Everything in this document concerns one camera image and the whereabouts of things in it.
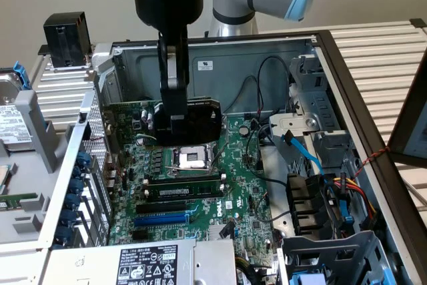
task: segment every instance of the circuit board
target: circuit board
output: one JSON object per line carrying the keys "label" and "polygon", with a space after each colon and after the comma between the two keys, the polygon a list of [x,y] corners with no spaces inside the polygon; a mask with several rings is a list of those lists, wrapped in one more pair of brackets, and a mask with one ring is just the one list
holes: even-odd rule
{"label": "circuit board", "polygon": [[[115,184],[113,195],[113,223],[109,235],[109,244],[129,244],[133,241],[135,230],[134,219],[140,216],[136,206],[146,203],[142,194],[144,177],[146,175],[164,178],[170,165],[171,150],[157,146],[139,146],[135,143],[135,135],[144,130],[133,130],[132,123],[135,110],[141,109],[141,103],[123,103],[110,105],[105,111],[114,115],[117,126],[117,139],[123,150],[124,166],[133,168],[134,177],[127,182],[127,190],[120,192],[121,184]],[[148,226],[147,237],[143,242],[162,240],[179,240],[193,238],[198,241],[220,239],[218,232],[228,221],[236,224],[234,248],[236,254],[248,259],[253,264],[264,266],[274,265],[276,249],[274,247],[271,224],[259,222],[250,211],[248,202],[250,196],[253,202],[258,202],[266,192],[266,183],[255,177],[247,169],[243,156],[247,138],[241,137],[239,128],[242,125],[250,127],[250,122],[242,117],[224,119],[227,130],[222,133],[217,144],[217,150],[228,141],[228,145],[220,155],[216,166],[226,174],[226,191],[223,197],[186,200],[186,206],[191,210],[191,220],[188,224],[170,224]],[[255,159],[258,156],[256,140],[250,144],[249,154]],[[262,202],[258,215],[264,219],[271,218],[270,209]],[[267,249],[266,242],[271,242]]]}

